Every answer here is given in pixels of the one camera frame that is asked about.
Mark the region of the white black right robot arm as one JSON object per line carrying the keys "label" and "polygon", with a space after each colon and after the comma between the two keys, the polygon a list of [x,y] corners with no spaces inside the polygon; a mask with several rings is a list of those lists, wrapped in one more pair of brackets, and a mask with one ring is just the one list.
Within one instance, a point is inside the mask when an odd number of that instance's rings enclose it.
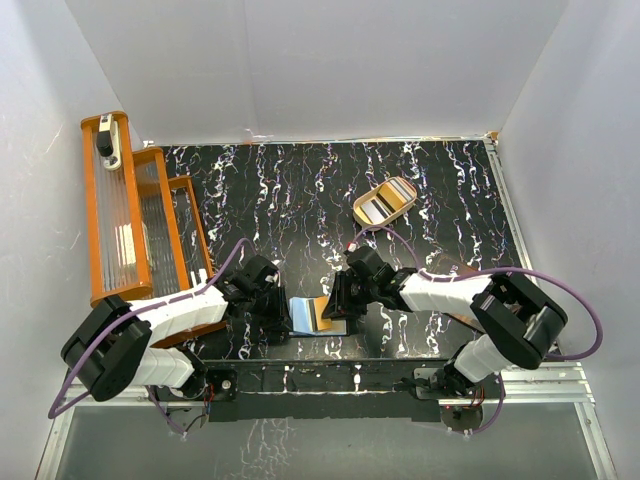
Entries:
{"label": "white black right robot arm", "polygon": [[488,376],[517,366],[537,369],[568,322],[565,311],[519,272],[468,279],[433,276],[415,267],[394,269],[361,246],[347,253],[347,269],[334,277],[327,319],[358,318],[371,303],[403,312],[432,311],[477,321],[482,334],[460,347],[415,389],[466,397]]}

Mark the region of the blue credit card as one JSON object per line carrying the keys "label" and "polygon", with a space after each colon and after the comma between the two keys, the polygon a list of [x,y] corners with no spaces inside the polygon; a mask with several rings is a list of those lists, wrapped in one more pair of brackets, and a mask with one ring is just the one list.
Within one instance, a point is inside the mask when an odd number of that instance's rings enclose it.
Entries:
{"label": "blue credit card", "polygon": [[347,336],[345,319],[324,318],[323,312],[329,302],[328,296],[289,299],[289,314],[292,321],[291,336]]}

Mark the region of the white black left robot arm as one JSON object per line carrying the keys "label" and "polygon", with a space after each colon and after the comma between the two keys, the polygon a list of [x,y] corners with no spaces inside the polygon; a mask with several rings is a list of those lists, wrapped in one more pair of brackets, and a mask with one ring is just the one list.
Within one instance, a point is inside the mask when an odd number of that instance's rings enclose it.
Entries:
{"label": "white black left robot arm", "polygon": [[202,285],[151,300],[103,298],[61,349],[73,378],[98,402],[131,385],[200,396],[207,376],[180,345],[250,314],[283,332],[289,320],[278,266],[261,255]]}

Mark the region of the white magnetic stripe card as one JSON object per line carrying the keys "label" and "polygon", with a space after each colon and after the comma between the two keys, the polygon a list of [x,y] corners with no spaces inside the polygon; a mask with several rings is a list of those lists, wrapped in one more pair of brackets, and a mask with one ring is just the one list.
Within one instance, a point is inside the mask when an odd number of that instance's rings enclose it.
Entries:
{"label": "white magnetic stripe card", "polygon": [[377,199],[370,199],[361,204],[360,209],[371,225],[382,224],[389,217],[390,212]]}

